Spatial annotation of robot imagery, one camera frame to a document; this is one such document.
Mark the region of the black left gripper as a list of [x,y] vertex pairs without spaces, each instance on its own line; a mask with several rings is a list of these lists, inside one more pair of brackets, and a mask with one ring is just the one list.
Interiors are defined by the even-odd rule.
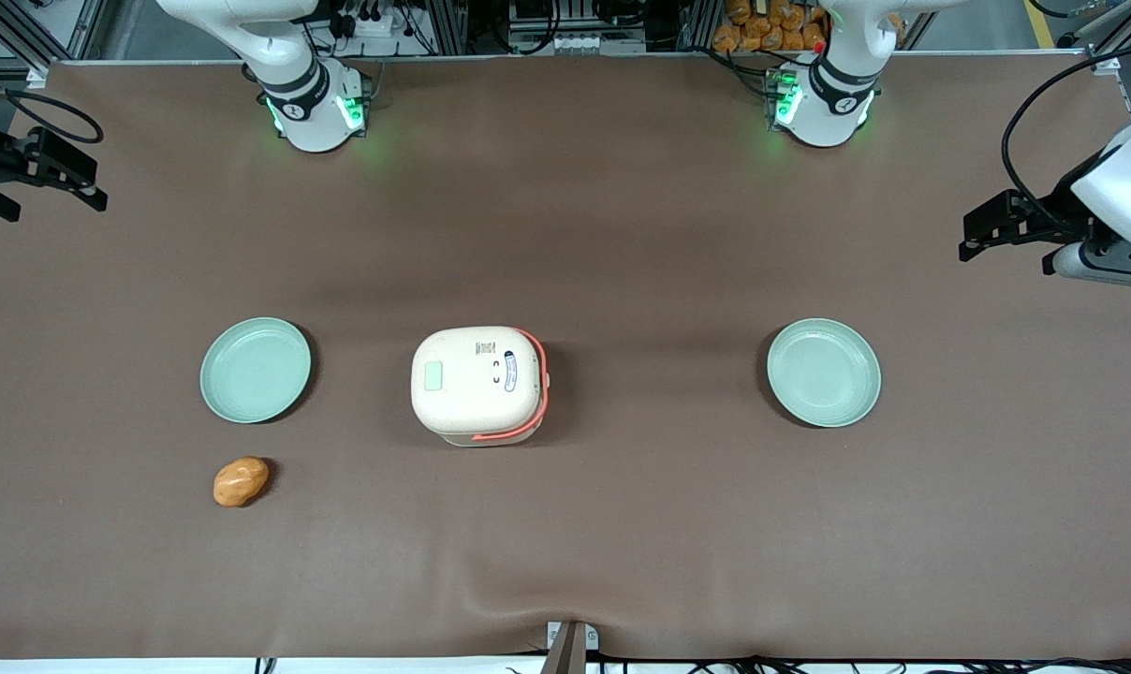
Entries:
[[958,247],[960,262],[968,263],[994,247],[1087,242],[1093,235],[1102,242],[1108,236],[1108,227],[1072,192],[1072,185],[1097,163],[1099,157],[1087,157],[1067,171],[1048,195],[1036,198],[1037,207],[1018,189],[1007,189],[965,214],[962,242]]

